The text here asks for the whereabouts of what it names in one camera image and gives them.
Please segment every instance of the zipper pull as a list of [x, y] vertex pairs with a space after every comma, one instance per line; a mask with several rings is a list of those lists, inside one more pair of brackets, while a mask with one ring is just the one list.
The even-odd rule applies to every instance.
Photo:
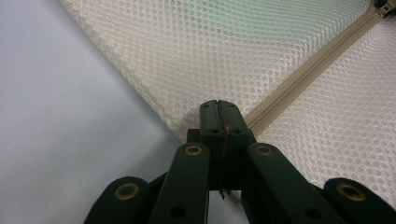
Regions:
[[396, 0], [376, 0], [375, 8], [380, 17], [386, 18], [396, 8]]

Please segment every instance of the zipper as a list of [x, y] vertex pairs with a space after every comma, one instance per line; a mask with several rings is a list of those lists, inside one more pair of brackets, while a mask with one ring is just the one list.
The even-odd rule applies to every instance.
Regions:
[[366, 32], [396, 8], [396, 0], [373, 0], [367, 11], [341, 34], [316, 52], [270, 96], [254, 108], [245, 121], [259, 136], [327, 67]]

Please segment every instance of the mesh bag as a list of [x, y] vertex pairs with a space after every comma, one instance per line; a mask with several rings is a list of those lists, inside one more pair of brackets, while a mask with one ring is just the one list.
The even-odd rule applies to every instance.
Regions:
[[[245, 116], [370, 4], [61, 2], [181, 140], [187, 129], [198, 127], [201, 103], [230, 101]], [[393, 36], [395, 20], [377, 25], [259, 140], [279, 147], [315, 184], [332, 176], [353, 178], [395, 206]]]
[[279, 147], [310, 182], [351, 178], [394, 208], [395, 19], [355, 43], [258, 138]]
[[370, 1], [61, 2], [184, 140], [201, 103], [227, 100], [246, 115]]

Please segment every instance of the white mesh fabric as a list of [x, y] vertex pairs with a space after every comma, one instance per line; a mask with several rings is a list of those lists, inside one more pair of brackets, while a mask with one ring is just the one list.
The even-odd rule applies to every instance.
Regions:
[[180, 139], [205, 101], [246, 115], [369, 1], [61, 0]]
[[259, 137], [312, 183], [357, 180], [396, 208], [396, 20], [378, 24]]

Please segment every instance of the white surface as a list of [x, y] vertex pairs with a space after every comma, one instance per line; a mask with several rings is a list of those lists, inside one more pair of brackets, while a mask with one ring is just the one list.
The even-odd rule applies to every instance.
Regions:
[[[169, 167], [178, 140], [57, 1], [0, 2], [0, 50], [0, 223], [82, 223]], [[209, 223], [247, 223], [213, 196]]]

